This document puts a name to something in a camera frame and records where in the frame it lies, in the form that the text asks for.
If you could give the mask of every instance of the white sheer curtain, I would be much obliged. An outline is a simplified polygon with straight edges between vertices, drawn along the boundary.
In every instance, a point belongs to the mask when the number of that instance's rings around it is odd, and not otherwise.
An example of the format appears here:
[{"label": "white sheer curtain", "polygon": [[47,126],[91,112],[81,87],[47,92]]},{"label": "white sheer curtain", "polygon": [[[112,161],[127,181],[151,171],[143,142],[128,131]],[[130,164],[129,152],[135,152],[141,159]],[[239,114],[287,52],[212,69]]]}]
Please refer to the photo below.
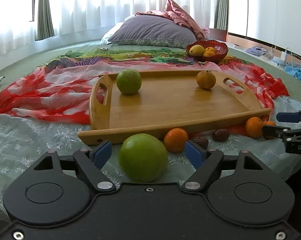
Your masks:
[{"label": "white sheer curtain", "polygon": [[[215,0],[174,1],[201,27],[213,26]],[[112,27],[135,12],[164,10],[165,4],[166,0],[50,0],[55,35]],[[30,20],[31,0],[0,0],[0,56],[34,42],[36,23]]]},{"label": "white sheer curtain", "polygon": [[0,56],[34,41],[31,0],[0,0]]}]

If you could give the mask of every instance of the blue cloth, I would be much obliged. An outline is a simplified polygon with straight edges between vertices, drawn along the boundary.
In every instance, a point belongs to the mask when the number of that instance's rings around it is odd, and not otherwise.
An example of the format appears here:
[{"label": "blue cloth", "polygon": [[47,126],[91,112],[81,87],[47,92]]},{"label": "blue cloth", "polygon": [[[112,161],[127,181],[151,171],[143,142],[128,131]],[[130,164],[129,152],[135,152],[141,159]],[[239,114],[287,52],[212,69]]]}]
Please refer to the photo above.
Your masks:
[{"label": "blue cloth", "polygon": [[266,50],[264,48],[254,46],[254,47],[247,49],[246,52],[249,54],[256,55],[256,56],[262,56],[266,53]]},{"label": "blue cloth", "polygon": [[285,72],[288,73],[291,76],[294,76],[295,78],[297,78],[301,81],[301,68],[286,66],[285,67]]}]

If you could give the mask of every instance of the tray handle hole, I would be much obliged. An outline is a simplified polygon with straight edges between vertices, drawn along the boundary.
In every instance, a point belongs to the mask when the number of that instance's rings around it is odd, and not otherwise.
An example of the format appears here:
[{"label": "tray handle hole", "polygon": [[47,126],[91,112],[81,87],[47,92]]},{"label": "tray handle hole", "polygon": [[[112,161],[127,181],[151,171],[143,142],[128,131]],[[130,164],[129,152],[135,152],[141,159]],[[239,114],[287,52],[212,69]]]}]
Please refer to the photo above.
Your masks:
[{"label": "tray handle hole", "polygon": [[238,94],[242,94],[244,92],[244,88],[230,78],[225,78],[223,82]]},{"label": "tray handle hole", "polygon": [[100,84],[96,93],[96,99],[102,105],[106,105],[106,97],[108,94],[108,89],[104,84]]}]

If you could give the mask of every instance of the white cabinet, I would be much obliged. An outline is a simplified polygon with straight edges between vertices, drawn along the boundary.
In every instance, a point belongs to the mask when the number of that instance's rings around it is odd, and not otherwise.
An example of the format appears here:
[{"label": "white cabinet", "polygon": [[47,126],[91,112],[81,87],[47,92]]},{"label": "white cabinet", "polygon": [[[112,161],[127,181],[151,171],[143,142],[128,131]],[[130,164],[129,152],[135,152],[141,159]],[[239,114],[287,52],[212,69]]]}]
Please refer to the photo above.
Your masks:
[{"label": "white cabinet", "polygon": [[301,55],[301,0],[229,0],[228,32]]},{"label": "white cabinet", "polygon": [[277,0],[275,44],[301,55],[301,0]]},{"label": "white cabinet", "polygon": [[276,0],[248,0],[247,36],[275,43]]},{"label": "white cabinet", "polygon": [[248,0],[229,0],[228,32],[246,36]]}]

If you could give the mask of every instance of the green curtain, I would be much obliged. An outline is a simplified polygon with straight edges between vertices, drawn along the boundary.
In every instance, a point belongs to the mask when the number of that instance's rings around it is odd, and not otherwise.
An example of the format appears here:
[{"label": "green curtain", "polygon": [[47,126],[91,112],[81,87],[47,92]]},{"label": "green curtain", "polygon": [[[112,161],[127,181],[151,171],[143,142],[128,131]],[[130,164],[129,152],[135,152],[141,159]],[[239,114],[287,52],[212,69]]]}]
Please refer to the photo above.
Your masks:
[{"label": "green curtain", "polygon": [[49,0],[38,0],[37,41],[54,36]]},{"label": "green curtain", "polygon": [[217,0],[215,12],[216,29],[227,30],[228,27],[228,0]]}]

